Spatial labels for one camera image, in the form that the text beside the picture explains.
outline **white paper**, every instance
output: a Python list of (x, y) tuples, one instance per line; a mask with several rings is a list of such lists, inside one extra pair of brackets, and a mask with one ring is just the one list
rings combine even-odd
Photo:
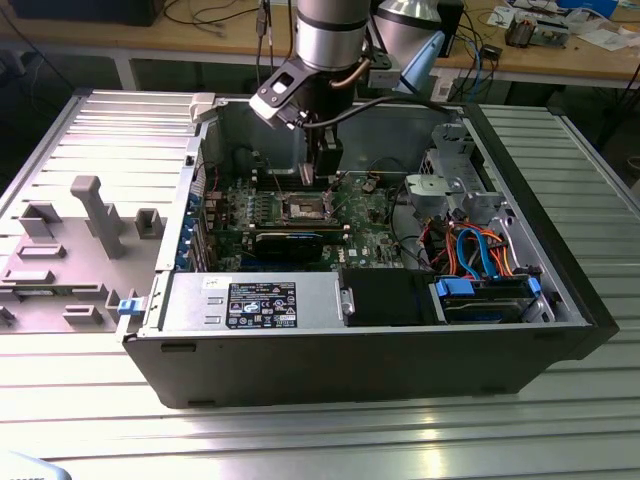
[(491, 12), (487, 24), (493, 27), (509, 28), (515, 14), (515, 8), (496, 7), (493, 9), (493, 12)]
[(628, 41), (625, 37), (618, 35), (617, 33), (610, 32), (609, 30), (596, 30), (595, 32), (578, 35), (578, 38), (609, 50), (610, 52), (620, 50), (628, 45)]

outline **workbench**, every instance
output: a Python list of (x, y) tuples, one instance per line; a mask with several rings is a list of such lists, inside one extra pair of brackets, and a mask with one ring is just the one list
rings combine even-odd
[[(170, 208), (192, 96), (92, 97), (71, 98), (0, 198), (0, 262), (30, 200), (85, 216), (64, 201), (76, 175), (99, 175), (123, 217)], [(0, 449), (74, 480), (638, 478), (640, 205), (565, 117), (481, 108), (621, 329), (592, 355), (517, 395), (172, 410), (113, 333), (0, 329)]]
[[(220, 17), (227, 16), (253, 8), (254, 3), (251, 0), (241, 0), (229, 8), (215, 12)], [(625, 88), (638, 64), (635, 51), (630, 48), (609, 52), (575, 36), (572, 36), (564, 49), (508, 47), (504, 43), (504, 29), (485, 25), (489, 11), (502, 2), (474, 0), (468, 4), (474, 27), (485, 42), (503, 49), (499, 67), (495, 72), (496, 80)], [(211, 0), (193, 0), (192, 5), (194, 10), (198, 10), (214, 3)], [(13, 15), (10, 8), (5, 8)], [(172, 7), (171, 14), (185, 21), (191, 18), (186, 1)], [(640, 21), (640, 12), (618, 9), (613, 20)], [(466, 25), (467, 20), (463, 18), (462, 23)], [(289, 46), (286, 7), (273, 7), (273, 24), (274, 55), (275, 63), (278, 65), (287, 54)], [(45, 53), (113, 59), (122, 88), (126, 90), (138, 89), (132, 67), (134, 59), (246, 65), (256, 62), (254, 13), (226, 21), (222, 36), (199, 30), (191, 25), (174, 23), (162, 15), (151, 27), (17, 18), (15, 25)], [(28, 48), (6, 22), (0, 21), (0, 49), (24, 51)], [(434, 88), (434, 98), (441, 100), (448, 95), (451, 82), (466, 75), (472, 62), (463, 42), (456, 41), (450, 57), (438, 59), (432, 71), (432, 75), (439, 79)], [(261, 64), (268, 63), (268, 49), (264, 46)], [(475, 71), (471, 73), (471, 78), (474, 76)]]

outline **power supply label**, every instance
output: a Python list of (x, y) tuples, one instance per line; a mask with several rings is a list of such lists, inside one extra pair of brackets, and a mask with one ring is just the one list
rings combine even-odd
[(296, 284), (231, 283), (227, 328), (296, 328)]

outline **green circuit board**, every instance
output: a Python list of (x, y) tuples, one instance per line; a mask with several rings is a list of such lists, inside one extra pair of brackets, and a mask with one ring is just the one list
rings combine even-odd
[[(209, 215), (210, 239), (219, 271), (335, 271), (403, 268), (388, 225), (390, 202), (383, 188), (363, 191), (364, 176), (347, 175), (335, 191), (258, 191), (238, 182), (223, 194), (223, 207)], [(319, 261), (263, 265), (253, 254), (261, 232), (311, 233), (324, 239)]]

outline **motherboard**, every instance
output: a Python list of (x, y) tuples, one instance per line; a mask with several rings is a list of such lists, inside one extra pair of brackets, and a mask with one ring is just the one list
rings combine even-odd
[(242, 179), (207, 194), (214, 270), (403, 268), (389, 227), (389, 190), (374, 177), (346, 172), (319, 191), (286, 190), (277, 178), (264, 183)]

